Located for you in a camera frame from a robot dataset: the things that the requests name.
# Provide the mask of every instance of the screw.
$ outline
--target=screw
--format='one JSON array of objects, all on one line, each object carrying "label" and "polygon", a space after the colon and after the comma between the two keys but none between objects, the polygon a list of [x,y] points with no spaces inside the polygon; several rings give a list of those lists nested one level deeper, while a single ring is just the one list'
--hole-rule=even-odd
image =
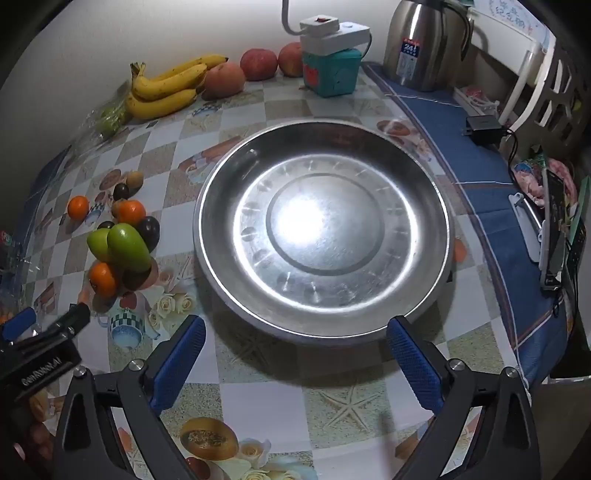
[{"label": "screw", "polygon": [[86,367],[84,365],[76,365],[73,373],[76,378],[82,378],[86,375]]},{"label": "screw", "polygon": [[141,358],[136,358],[127,364],[129,369],[134,372],[139,372],[144,367],[144,361]]},{"label": "screw", "polygon": [[461,372],[466,368],[466,364],[458,358],[452,358],[449,361],[449,366],[454,372]]},{"label": "screw", "polygon": [[513,367],[505,368],[505,375],[509,378],[517,378],[519,376],[519,372]]}]

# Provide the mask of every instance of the wall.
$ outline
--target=wall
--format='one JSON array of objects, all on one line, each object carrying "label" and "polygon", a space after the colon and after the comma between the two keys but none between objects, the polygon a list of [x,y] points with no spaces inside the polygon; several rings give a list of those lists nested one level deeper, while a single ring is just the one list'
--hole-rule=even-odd
[{"label": "wall", "polygon": [[[292,0],[290,20],[297,28],[298,20],[326,13],[368,25],[367,58],[382,61],[398,1]],[[74,0],[0,90],[0,229],[15,225],[35,176],[86,114],[130,78],[130,62],[146,62],[152,75],[202,53],[238,61],[248,48],[278,53],[293,40],[281,26],[281,0]]]}]

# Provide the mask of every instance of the banana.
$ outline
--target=banana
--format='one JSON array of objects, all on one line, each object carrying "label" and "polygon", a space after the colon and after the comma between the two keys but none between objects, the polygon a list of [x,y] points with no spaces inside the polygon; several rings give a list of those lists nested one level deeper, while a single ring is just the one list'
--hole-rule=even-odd
[{"label": "banana", "polygon": [[125,105],[129,113],[140,120],[152,120],[161,116],[169,115],[194,102],[197,92],[193,88],[181,90],[166,98],[153,102],[144,102],[129,92],[125,99]]},{"label": "banana", "polygon": [[167,79],[153,81],[144,76],[145,63],[131,64],[132,90],[134,95],[144,100],[158,100],[173,93],[195,87],[205,77],[207,67],[198,63]]},{"label": "banana", "polygon": [[222,55],[217,55],[215,53],[212,53],[209,55],[203,55],[203,56],[198,57],[196,59],[186,61],[185,63],[181,63],[180,65],[177,65],[176,67],[173,67],[170,70],[167,70],[166,72],[158,75],[157,77],[154,77],[151,80],[153,80],[155,82],[157,82],[159,80],[165,80],[167,78],[170,78],[173,75],[176,75],[177,73],[182,72],[183,70],[187,70],[187,69],[191,68],[192,66],[197,65],[198,63],[204,63],[205,65],[207,65],[207,69],[211,70],[212,68],[220,65],[221,63],[225,63],[227,61],[228,61],[228,57],[224,57]]},{"label": "banana", "polygon": [[197,84],[195,90],[198,94],[205,90],[205,75],[203,75],[203,79]]}]

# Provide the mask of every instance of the power strip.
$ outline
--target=power strip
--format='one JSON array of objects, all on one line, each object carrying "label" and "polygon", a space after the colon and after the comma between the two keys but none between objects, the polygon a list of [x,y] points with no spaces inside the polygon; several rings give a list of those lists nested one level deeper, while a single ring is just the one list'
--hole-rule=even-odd
[{"label": "power strip", "polygon": [[[319,18],[321,20],[326,18],[328,20],[326,22],[318,22]],[[319,15],[318,17],[312,17],[312,19],[309,18],[302,21],[300,25],[306,29],[306,33],[300,36],[302,51],[318,56],[326,56],[341,50],[354,48],[357,45],[369,43],[371,37],[369,27],[354,22],[339,23],[338,30],[323,36],[317,36],[322,32],[334,30],[335,21],[338,22],[338,19],[325,15]]]}]

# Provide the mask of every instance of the teal container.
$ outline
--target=teal container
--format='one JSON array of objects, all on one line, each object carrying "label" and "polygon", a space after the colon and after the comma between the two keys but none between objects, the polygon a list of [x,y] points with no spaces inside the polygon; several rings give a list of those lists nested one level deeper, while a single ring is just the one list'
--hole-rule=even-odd
[{"label": "teal container", "polygon": [[302,52],[304,83],[321,97],[353,93],[361,66],[361,52],[356,48],[320,56]]}]

